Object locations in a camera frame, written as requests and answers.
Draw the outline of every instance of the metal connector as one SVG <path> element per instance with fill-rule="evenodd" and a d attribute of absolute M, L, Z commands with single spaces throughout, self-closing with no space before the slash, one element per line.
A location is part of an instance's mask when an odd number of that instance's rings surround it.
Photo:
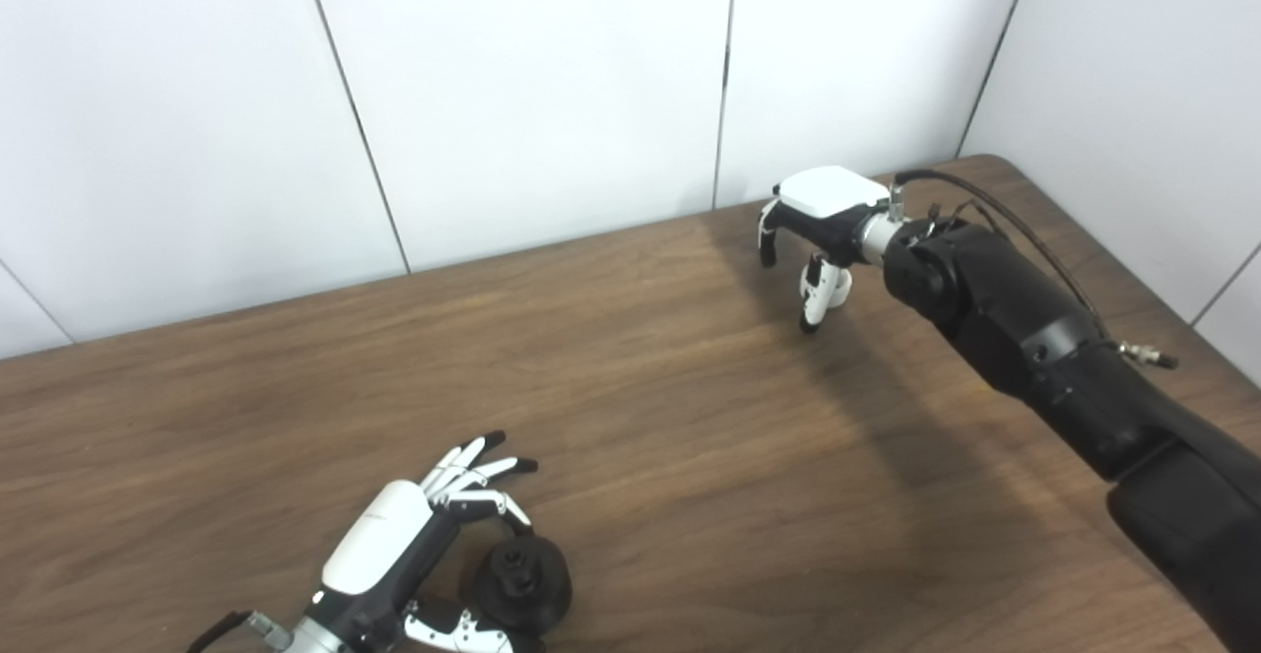
<path fill-rule="evenodd" d="M 907 205 L 902 199 L 902 187 L 897 183 L 889 187 L 889 218 L 897 223 L 907 218 Z"/>
<path fill-rule="evenodd" d="M 272 650 L 284 650 L 294 644 L 294 634 L 271 620 L 265 613 L 255 611 L 245 620 Z"/>
<path fill-rule="evenodd" d="M 1156 350 L 1151 344 L 1134 344 L 1134 343 L 1117 343 L 1116 352 L 1121 353 L 1126 358 L 1131 358 L 1135 363 L 1140 366 L 1156 366 L 1165 367 L 1166 371 L 1171 371 L 1178 367 L 1178 358 L 1173 355 L 1165 355 L 1160 350 Z"/>

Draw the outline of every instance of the white robotic hand cover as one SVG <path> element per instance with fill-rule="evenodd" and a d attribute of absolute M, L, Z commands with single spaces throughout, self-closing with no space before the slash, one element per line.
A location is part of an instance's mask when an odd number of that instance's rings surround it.
<path fill-rule="evenodd" d="M 874 205 L 888 199 L 888 187 L 841 165 L 807 169 L 779 183 L 779 200 L 812 218 L 830 218 L 855 205 Z"/>
<path fill-rule="evenodd" d="M 433 514 L 419 484 L 410 479 L 386 484 L 324 562 L 324 586 L 364 594 L 390 571 Z"/>

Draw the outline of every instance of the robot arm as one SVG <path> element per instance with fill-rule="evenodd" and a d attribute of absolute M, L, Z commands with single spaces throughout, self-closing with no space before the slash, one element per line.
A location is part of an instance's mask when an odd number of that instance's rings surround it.
<path fill-rule="evenodd" d="M 1005 236 L 958 217 L 903 218 L 902 183 L 924 174 L 899 174 L 892 192 L 841 169 L 806 174 L 807 183 L 802 174 L 781 183 L 763 209 L 763 263 L 774 263 L 783 227 L 820 246 L 812 263 L 883 267 L 889 294 L 1116 484 L 1113 521 L 1226 648 L 1261 650 L 1261 459 L 1130 364 L 1170 367 L 1171 358 L 1110 340 Z M 810 272 L 803 284 L 816 289 Z M 826 309 L 811 305 L 821 299 L 810 290 L 803 299 L 802 328 L 813 332 Z"/>

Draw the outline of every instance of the cable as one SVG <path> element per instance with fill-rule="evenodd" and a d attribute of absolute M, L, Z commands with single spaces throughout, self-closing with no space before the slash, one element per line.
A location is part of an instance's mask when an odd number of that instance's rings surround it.
<path fill-rule="evenodd" d="M 972 183 L 963 180 L 963 178 L 958 178 L 957 174 L 934 171 L 933 169 L 909 169 L 909 171 L 902 171 L 893 176 L 893 183 L 897 187 L 905 185 L 905 183 L 910 183 L 914 180 L 939 180 L 942 183 L 951 183 L 951 185 L 960 187 L 961 189 L 968 192 L 977 200 L 981 200 L 981 203 L 990 205 L 990 208 L 992 208 L 994 212 L 1002 214 L 1002 218 L 1009 223 L 1011 223 L 1013 227 L 1016 227 L 1016 231 L 1020 232 L 1020 234 L 1023 234 L 1024 238 L 1028 240 L 1029 243 L 1034 246 L 1038 253 L 1043 255 L 1043 257 L 1047 260 L 1047 263 L 1050 263 L 1050 267 L 1055 270 L 1057 275 L 1059 275 L 1059 279 L 1063 280 L 1064 285 L 1068 286 L 1068 290 L 1072 290 L 1074 298 L 1077 299 L 1077 303 L 1084 306 L 1087 311 L 1090 311 L 1091 316 L 1095 319 L 1095 325 L 1098 325 L 1100 333 L 1103 334 L 1103 338 L 1111 340 L 1107 325 L 1103 325 L 1103 316 L 1100 315 L 1098 310 L 1095 308 L 1095 304 L 1091 303 L 1090 295 L 1086 295 L 1086 290 L 1082 289 L 1079 284 L 1077 284 L 1077 280 L 1073 279 L 1073 275 L 1072 272 L 1068 271 L 1068 267 L 1066 267 L 1064 263 L 1059 261 L 1059 257 L 1057 257 L 1057 255 L 1052 252 L 1050 246 L 1047 246 L 1045 241 L 1042 241 L 1042 238 L 1038 237 L 1037 232 L 1034 232 L 1033 228 L 1028 226 L 1028 223 L 1021 221 L 1019 214 L 1013 213 L 1011 209 L 1008 208 L 1008 205 L 1000 203 L 1000 200 L 994 198 L 994 195 L 990 195 L 989 192 L 980 189 L 980 187 L 972 185 Z M 981 208 L 981 205 L 973 204 L 973 207 L 977 208 L 977 211 L 981 212 L 981 214 L 987 221 L 990 221 L 991 226 L 994 226 L 994 218 L 991 218 L 990 214 Z"/>
<path fill-rule="evenodd" d="M 976 209 L 976 212 L 980 213 L 982 218 L 985 218 L 985 222 L 989 223 L 990 231 L 994 232 L 994 234 L 997 234 L 1001 238 L 1008 240 L 1008 232 L 1004 232 L 1002 227 L 999 227 L 999 223 L 994 222 L 994 214 L 991 214 L 989 209 L 985 208 L 985 205 L 977 203 L 976 198 L 968 198 L 966 203 L 960 203 L 960 205 L 955 208 L 955 214 L 951 214 L 950 224 L 947 227 L 955 227 L 955 221 L 956 218 L 958 218 L 958 214 L 962 213 L 963 209 L 968 208 Z"/>
<path fill-rule="evenodd" d="M 206 629 L 206 633 L 197 637 L 197 640 L 189 644 L 188 653 L 202 653 L 202 650 L 206 650 L 212 643 L 223 638 L 223 634 L 243 624 L 246 619 L 250 618 L 251 613 L 252 611 L 232 611 L 231 614 L 223 616 L 216 625 Z"/>

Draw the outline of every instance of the wood grain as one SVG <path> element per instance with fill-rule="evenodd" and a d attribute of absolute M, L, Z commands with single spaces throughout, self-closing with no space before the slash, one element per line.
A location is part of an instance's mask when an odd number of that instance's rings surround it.
<path fill-rule="evenodd" d="M 1009 200 L 1153 372 L 1261 448 L 1261 396 L 1004 160 Z M 951 205 L 941 185 L 912 209 Z M 1216 650 L 1106 487 L 855 272 L 797 330 L 806 248 L 757 205 L 0 363 L 9 650 L 180 650 L 232 608 L 294 623 L 388 479 L 506 429 L 565 550 L 569 650 Z M 499 537 L 469 528 L 426 590 Z M 262 650 L 243 634 L 218 650 Z M 409 649 L 421 650 L 419 647 Z"/>

